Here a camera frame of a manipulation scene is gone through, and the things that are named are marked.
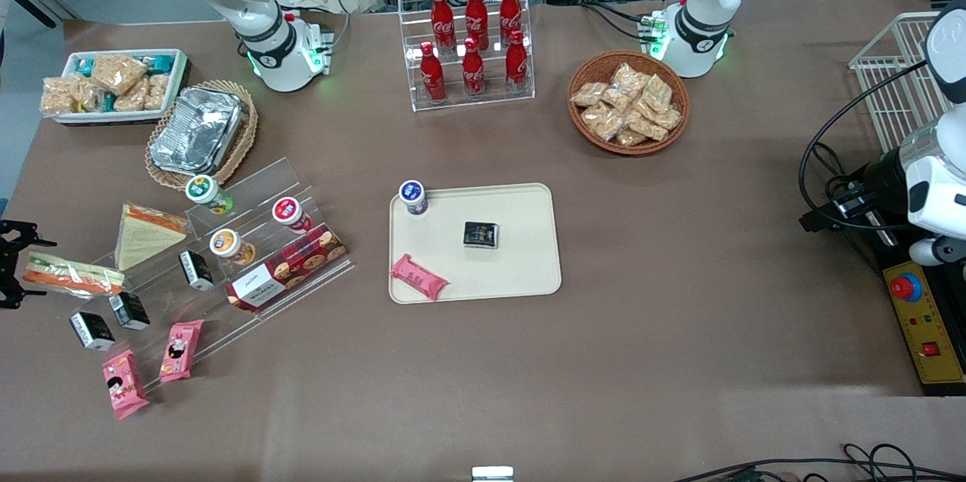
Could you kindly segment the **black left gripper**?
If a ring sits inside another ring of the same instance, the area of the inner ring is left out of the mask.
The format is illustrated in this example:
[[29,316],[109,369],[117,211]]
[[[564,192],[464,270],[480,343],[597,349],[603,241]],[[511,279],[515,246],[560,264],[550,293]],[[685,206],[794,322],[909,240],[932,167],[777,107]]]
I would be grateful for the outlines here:
[[829,180],[832,206],[809,210],[799,218],[805,232],[910,230],[906,173],[900,150],[892,149],[850,175]]

